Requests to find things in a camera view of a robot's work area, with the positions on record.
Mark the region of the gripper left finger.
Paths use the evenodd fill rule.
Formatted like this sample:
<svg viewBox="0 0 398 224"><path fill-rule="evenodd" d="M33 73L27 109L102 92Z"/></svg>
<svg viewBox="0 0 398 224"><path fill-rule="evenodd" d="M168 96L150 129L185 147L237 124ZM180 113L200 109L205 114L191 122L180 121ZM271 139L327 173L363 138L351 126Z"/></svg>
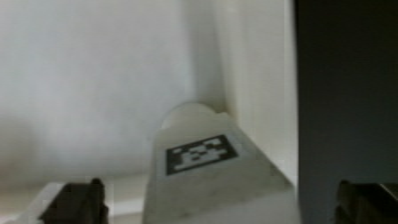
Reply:
<svg viewBox="0 0 398 224"><path fill-rule="evenodd" d="M17 224L109 224L102 180L50 183L18 216Z"/></svg>

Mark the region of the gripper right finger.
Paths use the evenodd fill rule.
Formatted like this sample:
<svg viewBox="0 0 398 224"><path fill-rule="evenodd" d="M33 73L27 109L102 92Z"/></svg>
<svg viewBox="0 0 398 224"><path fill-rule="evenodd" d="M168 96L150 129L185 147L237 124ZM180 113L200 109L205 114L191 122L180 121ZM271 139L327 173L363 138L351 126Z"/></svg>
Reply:
<svg viewBox="0 0 398 224"><path fill-rule="evenodd" d="M398 183L340 182L335 224L398 224Z"/></svg>

